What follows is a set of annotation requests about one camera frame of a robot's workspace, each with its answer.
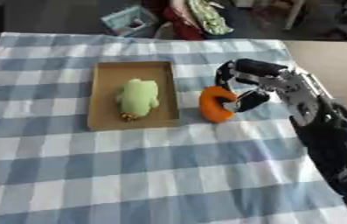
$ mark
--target stuffed frog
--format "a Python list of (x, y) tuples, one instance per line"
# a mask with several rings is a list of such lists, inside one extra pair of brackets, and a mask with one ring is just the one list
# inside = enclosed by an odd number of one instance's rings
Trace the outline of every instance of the stuffed frog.
[(158, 86), (153, 80), (129, 80), (116, 101), (120, 104), (121, 117), (128, 122), (134, 121), (159, 106)]

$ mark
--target green cloth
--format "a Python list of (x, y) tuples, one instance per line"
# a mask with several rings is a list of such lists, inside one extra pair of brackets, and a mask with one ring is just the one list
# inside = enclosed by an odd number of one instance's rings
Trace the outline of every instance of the green cloth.
[(226, 25), (225, 19), (205, 0), (187, 0), (192, 14), (202, 28), (213, 35), (223, 35), (233, 29)]
[(129, 80), (116, 96), (121, 112), (138, 117), (146, 116), (150, 109), (159, 105), (158, 86), (153, 80)]

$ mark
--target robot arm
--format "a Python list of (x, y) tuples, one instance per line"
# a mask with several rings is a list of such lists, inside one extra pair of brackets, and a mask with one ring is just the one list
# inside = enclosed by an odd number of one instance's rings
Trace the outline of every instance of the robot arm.
[(251, 59), (228, 61), (217, 70), (215, 82), (231, 91), (230, 81), (256, 86), (235, 101), (219, 99), (234, 113), (260, 106), (268, 101), (269, 92), (279, 95), (310, 158), (347, 205), (347, 108), (335, 102), (313, 74), (286, 66)]

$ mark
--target checkered tablecloth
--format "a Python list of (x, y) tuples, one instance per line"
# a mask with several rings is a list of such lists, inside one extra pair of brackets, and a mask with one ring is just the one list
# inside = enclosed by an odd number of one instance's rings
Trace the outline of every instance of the checkered tablecloth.
[[(237, 58), (293, 63), (273, 40), (2, 34), (0, 224), (347, 223), (278, 97), (230, 122), (198, 113)], [(132, 60), (172, 61), (180, 125), (88, 130), (93, 65)]]

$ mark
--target cardboard box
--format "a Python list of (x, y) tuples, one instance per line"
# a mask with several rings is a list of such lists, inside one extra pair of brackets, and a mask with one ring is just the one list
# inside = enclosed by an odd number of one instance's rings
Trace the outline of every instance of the cardboard box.
[[(155, 81), (160, 106), (140, 120), (121, 119), (115, 97), (131, 79)], [(91, 130), (131, 130), (178, 125), (178, 106), (171, 64), (168, 61), (107, 62), (94, 67), (93, 91), (87, 125)]]

